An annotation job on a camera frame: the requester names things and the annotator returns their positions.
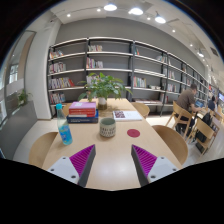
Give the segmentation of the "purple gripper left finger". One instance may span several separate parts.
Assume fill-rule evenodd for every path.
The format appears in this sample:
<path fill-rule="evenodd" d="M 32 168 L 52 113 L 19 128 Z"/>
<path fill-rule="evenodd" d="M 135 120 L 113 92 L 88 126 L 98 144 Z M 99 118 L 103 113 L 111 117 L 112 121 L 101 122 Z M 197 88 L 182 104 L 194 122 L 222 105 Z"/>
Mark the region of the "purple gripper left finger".
<path fill-rule="evenodd" d="M 85 187 L 95 155 L 95 145 L 88 146 L 70 157 L 62 156 L 48 169 L 48 172 Z"/>

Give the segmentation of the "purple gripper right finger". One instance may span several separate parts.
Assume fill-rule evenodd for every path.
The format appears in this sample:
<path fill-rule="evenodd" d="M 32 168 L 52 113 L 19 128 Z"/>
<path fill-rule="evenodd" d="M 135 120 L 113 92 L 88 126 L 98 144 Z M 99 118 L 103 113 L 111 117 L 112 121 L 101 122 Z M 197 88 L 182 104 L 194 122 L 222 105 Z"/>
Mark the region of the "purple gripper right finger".
<path fill-rule="evenodd" d="M 131 156 L 141 187 L 179 171 L 165 156 L 155 156 L 136 145 L 131 146 Z"/>

